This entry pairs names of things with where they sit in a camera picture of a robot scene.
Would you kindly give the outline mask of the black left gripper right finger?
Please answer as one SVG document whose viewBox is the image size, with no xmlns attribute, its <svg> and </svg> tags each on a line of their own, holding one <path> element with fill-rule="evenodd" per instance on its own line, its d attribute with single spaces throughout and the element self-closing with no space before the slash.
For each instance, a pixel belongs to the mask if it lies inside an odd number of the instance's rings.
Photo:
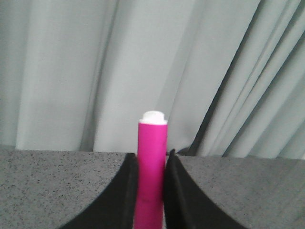
<svg viewBox="0 0 305 229">
<path fill-rule="evenodd" d="M 168 229 L 243 229 L 194 182 L 175 150 L 166 163 L 163 201 Z"/>
</svg>

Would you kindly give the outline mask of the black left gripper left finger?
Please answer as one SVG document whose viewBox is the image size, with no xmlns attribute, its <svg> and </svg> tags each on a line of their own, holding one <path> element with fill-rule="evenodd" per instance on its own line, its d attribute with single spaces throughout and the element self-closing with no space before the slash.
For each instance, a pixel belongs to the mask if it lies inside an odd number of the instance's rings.
<svg viewBox="0 0 305 229">
<path fill-rule="evenodd" d="M 62 229 L 131 229 L 138 187 L 138 161 L 128 153 L 105 190 Z"/>
</svg>

